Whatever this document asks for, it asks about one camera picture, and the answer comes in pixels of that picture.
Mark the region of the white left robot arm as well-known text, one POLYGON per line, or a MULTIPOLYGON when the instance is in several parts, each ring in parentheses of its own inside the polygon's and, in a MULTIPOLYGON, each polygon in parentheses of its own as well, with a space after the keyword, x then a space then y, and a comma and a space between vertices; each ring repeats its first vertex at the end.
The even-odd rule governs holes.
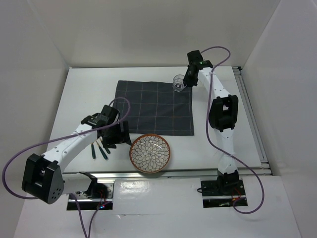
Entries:
POLYGON ((105 105, 100 113, 85 117, 71 134, 42 155, 32 154, 26 161, 22 190, 44 201, 55 203, 62 195, 82 193, 87 198, 106 198, 108 188, 88 172, 64 175, 64 170, 86 147, 102 139, 105 149, 118 144, 131 145, 129 124, 117 109, 105 105))

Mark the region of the dark grey checked cloth napkin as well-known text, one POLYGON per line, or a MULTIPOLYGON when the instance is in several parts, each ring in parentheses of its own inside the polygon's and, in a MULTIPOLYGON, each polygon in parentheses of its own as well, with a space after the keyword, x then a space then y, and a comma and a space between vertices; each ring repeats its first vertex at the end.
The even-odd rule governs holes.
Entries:
POLYGON ((115 97, 130 102, 130 133, 194 135, 191 88, 176 92, 171 83, 120 80, 115 97))

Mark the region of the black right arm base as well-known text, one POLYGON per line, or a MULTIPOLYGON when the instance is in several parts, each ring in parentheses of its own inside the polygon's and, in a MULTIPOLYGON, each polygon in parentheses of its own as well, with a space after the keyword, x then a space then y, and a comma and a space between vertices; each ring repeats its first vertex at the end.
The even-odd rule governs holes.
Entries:
POLYGON ((221 186, 216 180, 203 180, 197 189, 203 196, 242 196, 246 195, 243 181, 240 179, 235 184, 221 186))

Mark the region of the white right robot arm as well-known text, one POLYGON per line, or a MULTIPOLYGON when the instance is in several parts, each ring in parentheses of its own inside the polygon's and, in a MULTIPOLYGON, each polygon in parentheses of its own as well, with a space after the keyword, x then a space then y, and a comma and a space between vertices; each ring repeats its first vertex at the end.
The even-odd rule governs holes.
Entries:
POLYGON ((115 99, 109 108, 121 123, 106 130, 103 145, 116 148, 119 143, 135 143, 130 134, 140 135, 137 155, 131 157, 135 167, 148 174, 162 170, 169 156, 167 150, 152 136, 192 136, 192 88, 202 83, 206 88, 208 111, 206 130, 213 129, 215 149, 222 152, 218 162, 216 189, 230 194, 238 184, 239 174, 234 157, 233 132, 238 116, 238 97, 231 95, 214 74, 214 65, 203 59, 200 51, 187 54, 188 68, 172 83, 119 81, 115 99))

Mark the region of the floral patterned ceramic plate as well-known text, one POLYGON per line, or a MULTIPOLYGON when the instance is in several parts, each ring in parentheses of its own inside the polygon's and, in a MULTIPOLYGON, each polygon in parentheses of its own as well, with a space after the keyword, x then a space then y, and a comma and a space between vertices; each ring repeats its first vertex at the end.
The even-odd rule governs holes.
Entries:
POLYGON ((129 150, 129 158, 134 168, 147 174, 163 170, 168 165, 170 157, 170 145, 156 134, 139 136, 129 150))

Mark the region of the clear drinking glass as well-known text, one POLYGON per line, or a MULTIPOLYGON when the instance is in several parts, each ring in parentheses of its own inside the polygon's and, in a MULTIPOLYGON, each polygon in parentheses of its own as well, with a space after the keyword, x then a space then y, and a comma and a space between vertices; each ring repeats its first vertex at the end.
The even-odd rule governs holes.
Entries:
POLYGON ((186 86, 184 85, 184 75, 178 74, 174 76, 172 81, 172 88, 175 92, 182 92, 186 86))

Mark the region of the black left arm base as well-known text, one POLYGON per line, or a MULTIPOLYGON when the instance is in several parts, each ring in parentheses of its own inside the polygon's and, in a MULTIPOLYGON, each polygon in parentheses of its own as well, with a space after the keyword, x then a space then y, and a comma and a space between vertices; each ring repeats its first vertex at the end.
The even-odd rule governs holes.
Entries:
POLYGON ((75 194, 81 198, 97 199, 106 201, 113 198, 114 183, 101 183, 98 178, 87 172, 80 172, 80 178, 84 181, 79 182, 80 189, 75 190, 75 194))

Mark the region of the gold fork green handle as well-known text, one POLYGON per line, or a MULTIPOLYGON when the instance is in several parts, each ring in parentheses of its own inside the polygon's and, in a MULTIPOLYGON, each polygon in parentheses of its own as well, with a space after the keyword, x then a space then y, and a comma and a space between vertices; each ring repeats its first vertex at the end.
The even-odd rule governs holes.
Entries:
POLYGON ((91 153, 92 153, 92 158, 96 159, 97 156, 96 156, 96 150, 95 150, 95 147, 94 147, 94 143, 91 143, 91 153))

